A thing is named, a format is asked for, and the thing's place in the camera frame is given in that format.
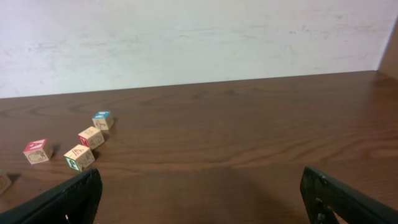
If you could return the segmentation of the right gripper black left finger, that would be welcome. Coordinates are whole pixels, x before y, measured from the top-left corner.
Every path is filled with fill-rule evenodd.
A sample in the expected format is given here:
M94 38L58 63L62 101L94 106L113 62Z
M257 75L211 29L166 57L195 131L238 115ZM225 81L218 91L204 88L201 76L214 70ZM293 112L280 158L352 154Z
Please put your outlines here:
M99 170L90 168L22 205L1 214L1 224L92 224L103 184Z

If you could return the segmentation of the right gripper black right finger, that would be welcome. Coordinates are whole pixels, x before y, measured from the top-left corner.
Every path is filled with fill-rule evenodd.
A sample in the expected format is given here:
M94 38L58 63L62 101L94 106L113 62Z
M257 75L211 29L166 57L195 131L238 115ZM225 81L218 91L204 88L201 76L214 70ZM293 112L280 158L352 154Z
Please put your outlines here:
M350 224L397 223L397 210L313 167L304 168L300 193L311 224L338 224L337 217Z

